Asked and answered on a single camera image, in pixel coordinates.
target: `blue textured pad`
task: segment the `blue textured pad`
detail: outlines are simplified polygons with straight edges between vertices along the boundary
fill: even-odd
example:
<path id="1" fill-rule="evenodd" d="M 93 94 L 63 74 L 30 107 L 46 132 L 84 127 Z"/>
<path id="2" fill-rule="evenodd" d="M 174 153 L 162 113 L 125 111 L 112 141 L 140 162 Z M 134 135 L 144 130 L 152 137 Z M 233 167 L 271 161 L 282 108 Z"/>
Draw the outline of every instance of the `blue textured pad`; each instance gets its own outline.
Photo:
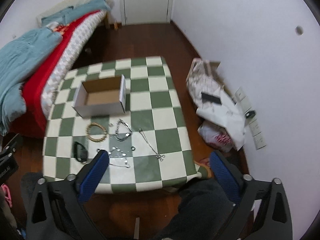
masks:
<path id="1" fill-rule="evenodd" d="M 215 152 L 210 155 L 210 167 L 228 199 L 235 204 L 239 204 L 241 200 L 240 187 Z"/>
<path id="2" fill-rule="evenodd" d="M 109 155 L 108 152 L 104 151 L 99 160 L 88 172 L 87 176 L 84 178 L 82 184 L 80 185 L 78 201 L 79 203 L 87 202 L 96 187 L 98 186 L 103 174 L 109 166 Z"/>

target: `wooden floor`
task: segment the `wooden floor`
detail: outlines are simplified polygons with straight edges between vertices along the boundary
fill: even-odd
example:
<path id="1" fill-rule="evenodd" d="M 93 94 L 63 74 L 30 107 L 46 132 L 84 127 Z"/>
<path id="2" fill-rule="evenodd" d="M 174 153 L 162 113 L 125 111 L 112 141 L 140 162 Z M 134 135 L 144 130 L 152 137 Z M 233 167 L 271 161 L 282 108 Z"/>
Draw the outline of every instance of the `wooden floor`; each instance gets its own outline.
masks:
<path id="1" fill-rule="evenodd" d="M 117 31 L 99 27 L 75 62 L 74 68 L 145 56 L 164 56 L 181 102 L 194 158 L 199 161 L 208 157 L 212 149 L 197 132 L 201 120 L 196 116 L 186 88 L 191 62 L 199 56 L 175 25 L 131 25 Z M 10 137 L 12 135 L 4 138 L 4 145 Z M 12 212 L 23 224 L 26 212 L 20 197 L 20 179 L 28 171 L 42 170 L 42 143 L 39 139 L 25 138 L 23 148 L 15 154 L 20 168 L 8 181 L 13 199 Z M 247 172 L 243 160 L 241 168 Z M 168 195 L 161 191 L 94 195 L 85 208 L 99 229 L 109 237 L 133 237 L 135 219 L 140 217 L 140 239 L 147 239 L 168 224 L 177 213 L 179 201 L 176 194 Z"/>

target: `cardboard box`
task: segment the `cardboard box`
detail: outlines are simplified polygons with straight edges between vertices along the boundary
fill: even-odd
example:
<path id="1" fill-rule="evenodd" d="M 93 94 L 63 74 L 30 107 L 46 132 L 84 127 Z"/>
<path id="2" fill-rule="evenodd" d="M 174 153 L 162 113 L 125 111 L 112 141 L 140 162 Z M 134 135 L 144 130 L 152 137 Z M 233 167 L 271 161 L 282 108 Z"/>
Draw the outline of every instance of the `cardboard box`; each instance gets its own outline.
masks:
<path id="1" fill-rule="evenodd" d="M 125 78 L 103 78 L 84 81 L 77 88 L 73 108 L 85 118 L 125 113 Z"/>

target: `door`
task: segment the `door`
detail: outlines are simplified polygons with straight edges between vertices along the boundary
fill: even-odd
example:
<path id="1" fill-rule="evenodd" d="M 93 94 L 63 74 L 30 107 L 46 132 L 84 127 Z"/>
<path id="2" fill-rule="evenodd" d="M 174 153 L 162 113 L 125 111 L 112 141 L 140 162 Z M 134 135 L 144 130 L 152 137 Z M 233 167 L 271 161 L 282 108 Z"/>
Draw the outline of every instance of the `door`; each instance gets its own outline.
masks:
<path id="1" fill-rule="evenodd" d="M 126 24 L 164 23 L 169 0 L 124 0 Z"/>

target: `white wall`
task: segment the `white wall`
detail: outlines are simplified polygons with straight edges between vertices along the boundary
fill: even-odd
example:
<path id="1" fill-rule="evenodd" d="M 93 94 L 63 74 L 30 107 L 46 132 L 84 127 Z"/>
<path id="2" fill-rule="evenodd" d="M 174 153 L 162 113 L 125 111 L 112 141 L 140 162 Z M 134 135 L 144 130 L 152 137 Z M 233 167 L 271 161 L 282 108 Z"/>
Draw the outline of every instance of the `white wall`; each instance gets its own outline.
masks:
<path id="1" fill-rule="evenodd" d="M 0 22 L 0 48 L 32 28 L 37 28 L 36 16 L 63 0 L 15 0 Z M 121 22 L 120 0 L 114 0 L 111 15 Z"/>
<path id="2" fill-rule="evenodd" d="M 303 0 L 175 0 L 173 20 L 257 110 L 267 146 L 256 150 L 246 131 L 249 169 L 283 181 L 300 239 L 320 209 L 318 23 Z"/>

